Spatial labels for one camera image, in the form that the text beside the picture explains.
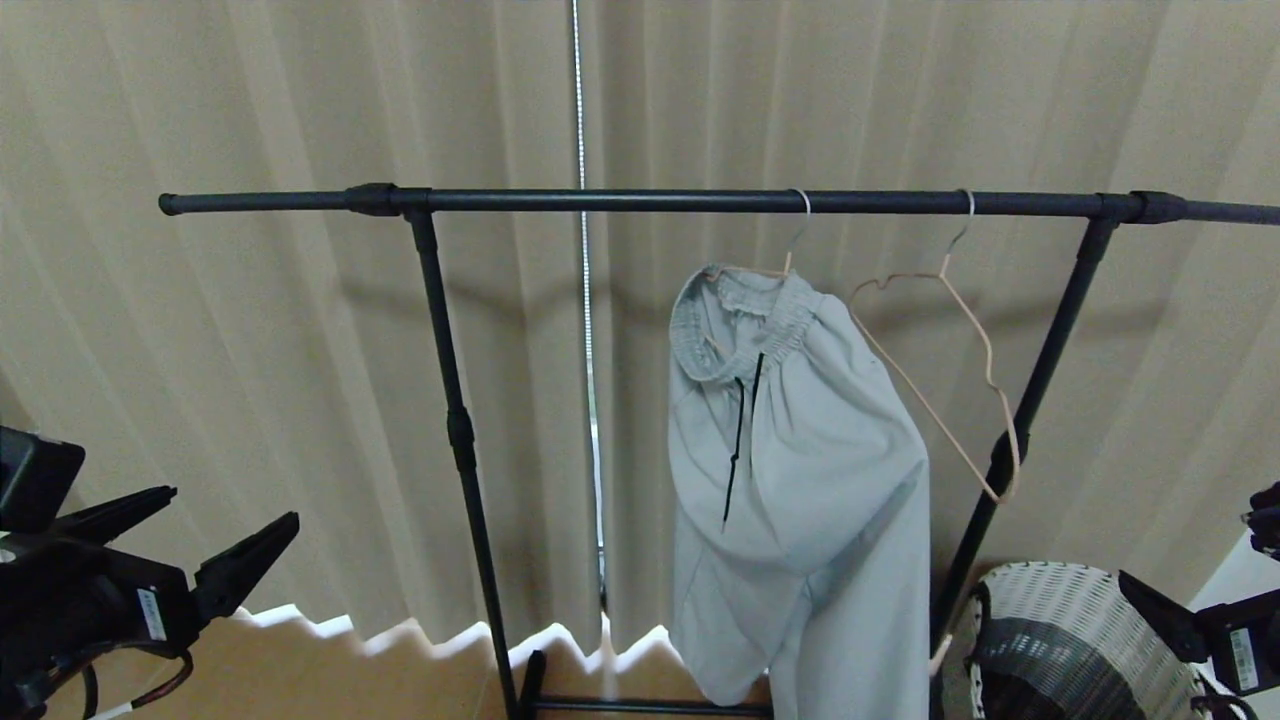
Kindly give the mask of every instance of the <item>woven laundry basket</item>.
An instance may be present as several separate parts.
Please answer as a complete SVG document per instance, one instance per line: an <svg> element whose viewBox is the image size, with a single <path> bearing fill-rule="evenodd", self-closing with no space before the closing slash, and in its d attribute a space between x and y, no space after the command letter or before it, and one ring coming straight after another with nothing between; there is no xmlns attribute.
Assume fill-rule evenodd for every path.
<svg viewBox="0 0 1280 720"><path fill-rule="evenodd" d="M1202 720L1198 674L1180 662L1105 570L1002 565L970 594L974 717Z"/></svg>

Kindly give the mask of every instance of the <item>clothes hanger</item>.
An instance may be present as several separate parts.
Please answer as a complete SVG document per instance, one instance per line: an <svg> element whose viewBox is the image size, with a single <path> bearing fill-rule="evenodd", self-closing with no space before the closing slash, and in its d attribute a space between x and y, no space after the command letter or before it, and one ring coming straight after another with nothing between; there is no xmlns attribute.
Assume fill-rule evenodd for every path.
<svg viewBox="0 0 1280 720"><path fill-rule="evenodd" d="M805 191L803 191L800 188L796 188L796 187L792 187L790 190L792 190L795 192L799 192L800 197L804 199L804 224L800 225L800 231L799 232L796 232L794 236L791 236L791 242L787 243L787 259L782 264L782 272L780 273L777 270L764 270L764 269L759 269L759 268L740 268L740 266L736 266L736 265L721 265L719 268L716 268L714 273L707 273L705 274L707 275L707 282L716 282L716 281L718 281L719 277L721 277L721 274L724 270L742 270L742 272L746 272L746 273L755 273L758 275L769 275L769 277L773 277L773 278L786 278L787 275L791 274L791 255L795 252L796 242L805 233L805 231L809 229L809 223L813 220L813 205L809 202L809 195ZM707 338L707 342L712 343L712 347L714 347L716 351L721 354L721 357L728 357L730 356L730 352L726 351L724 347L721 346L721 343L716 342L716 338L713 338L710 336L710 333L703 331L703 337Z"/></svg>
<svg viewBox="0 0 1280 720"><path fill-rule="evenodd" d="M929 416L933 418L933 421L938 425L938 429L941 429L942 433L947 436L947 439L951 441L951 446L956 448L956 452L959 452L960 457L963 457L965 464L969 465L969 469L973 471L974 477L978 478L978 482L982 484L983 492L986 492L987 496L991 497L991 500L993 500L995 502L1005 503L1009 502L1014 497L1014 493L1018 491L1018 479L1021 470L1021 448L1018 447L1018 433L1014 430L1014 414L1009 409L1009 397L1005 395L1005 391L1000 389L1000 386L997 386L996 380L993 380L991 377L991 365L993 355L993 351L991 348L991 338L987 337L987 331L982 328L982 323L978 322L978 318L973 314L973 310L969 309L969 305L966 305L965 301L960 297L960 293L956 292L956 288L951 286L951 281L947 279L947 265L951 264L951 251L955 250L956 242L959 242L960 238L964 237L966 232L969 232L969 225L973 223L973 218L974 215L977 215L977 209L978 209L977 202L974 201L973 197L973 192L969 192L968 190L963 188L961 192L964 192L969 197L969 218L965 220L964 227L960 228L960 232L954 238L951 238L951 243L947 245L947 254L942 258L942 266L938 269L938 272L895 273L884 278L883 282L876 278L869 279L855 287L854 292L849 296L849 315L858 325L858 329L863 332L863 336L867 338L867 341L872 343L872 347L876 348L876 352L881 357L883 357L884 361L888 363L891 368L893 368L897 375L906 382L908 387L911 388L911 392L915 393L915 397L920 401L920 405L923 405L924 409L929 413ZM987 387L989 387L996 393L996 396L1000 397L1000 409L1004 411L1005 415L1005 429L1009 432L1009 447L1010 447L1010 454L1012 456L1014 471L1009 479L1009 489L1005 491L1005 495L1000 495L995 489L992 489L991 484L987 483L987 478L983 475L980 470L978 470L978 465L974 464L973 459L969 457L969 454L965 452L963 447L960 447L960 441L956 439L951 429L947 428L946 423L942 421L942 418L938 416L936 410L933 410L933 406L929 405L929 401L924 398L924 393L920 392L920 388L915 387L915 383L911 382L911 378L906 375L906 372L904 372L902 368L890 356L890 354L884 351L881 343L877 342L874 337L872 337L872 333L867 331L867 325L864 325L863 322L858 319L858 314L854 313L854 299L858 297L858 293L864 287L874 284L877 290L884 290L890 286L890 283L892 283L895 279L899 278L925 278L941 282L942 287L947 288L947 292L951 293L951 299L955 300L956 305L959 305L960 309L964 310L965 316L969 318L969 323L972 323L974 329L978 331L978 337L982 338L983 348L987 352L984 380L987 383Z"/></svg>

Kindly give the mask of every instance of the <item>clothes rack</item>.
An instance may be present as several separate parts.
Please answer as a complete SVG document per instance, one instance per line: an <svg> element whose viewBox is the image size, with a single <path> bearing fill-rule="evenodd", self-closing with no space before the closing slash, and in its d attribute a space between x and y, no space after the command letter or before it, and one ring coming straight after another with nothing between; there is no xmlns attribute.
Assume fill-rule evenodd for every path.
<svg viewBox="0 0 1280 720"><path fill-rule="evenodd" d="M810 209L817 214L966 215L970 211L969 196L964 191L808 191L806 193ZM1098 264L1106 254L1111 234L1119 225L1161 224L1179 220L1280 225L1280 206L1204 202L1153 191L1091 195L974 192L973 197L974 214L977 215L1088 219L1076 252L1075 266L1062 291L1057 311L1044 336L1039 356L1014 416L1018 447L1023 457L1027 455L1036 413L1044 400L1050 380L1057 369L1057 363L1066 347L1080 307L1084 305ZM507 650L489 532L485 525L480 480L476 474L475 430L462 397L433 214L438 211L805 213L806 206L800 195L790 190L434 190L369 183L330 192L165 193L160 196L160 209L166 215L262 210L348 210L374 217L402 217L408 220L422 265L422 281L426 287L431 327L435 332L435 347L440 361L440 375L444 382L445 428L462 482L507 720L534 720L539 710L740 717L768 717L772 715L769 707L759 705L718 707L708 702L547 696L543 694L541 688L547 657L541 652L534 652L530 656L524 685L517 693ZM1007 432L996 441L987 470L987 483L997 493L1005 492L1012 470L1009 442ZM965 528L946 580L931 609L929 626L933 648L938 647L946 634L995 511L996 503L987 495L979 493L978 503Z"/></svg>

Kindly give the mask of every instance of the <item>beige curtain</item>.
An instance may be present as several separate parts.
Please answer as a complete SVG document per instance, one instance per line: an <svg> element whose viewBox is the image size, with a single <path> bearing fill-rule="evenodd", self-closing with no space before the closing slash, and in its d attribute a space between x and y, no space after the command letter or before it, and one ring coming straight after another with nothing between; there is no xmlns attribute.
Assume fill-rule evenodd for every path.
<svg viewBox="0 0 1280 720"><path fill-rule="evenodd" d="M1116 191L1280 202L1272 3L582 1L596 187ZM483 618L407 227L170 219L161 191L572 187L564 3L0 6L0 410L84 445L77 502L180 488L122 547L193 569L285 510L252 609ZM580 238L568 214L438 218L508 635L599 637ZM595 215L609 615L662 623L673 498L667 316L709 259L781 266L795 217ZM796 266L847 293L933 268L957 218L822 217ZM1078 220L979 218L951 277L1016 398ZM987 560L1125 568L1189 597L1280 464L1280 236L1117 232ZM980 348L929 288L860 310L970 452ZM977 486L918 414L934 548Z"/></svg>

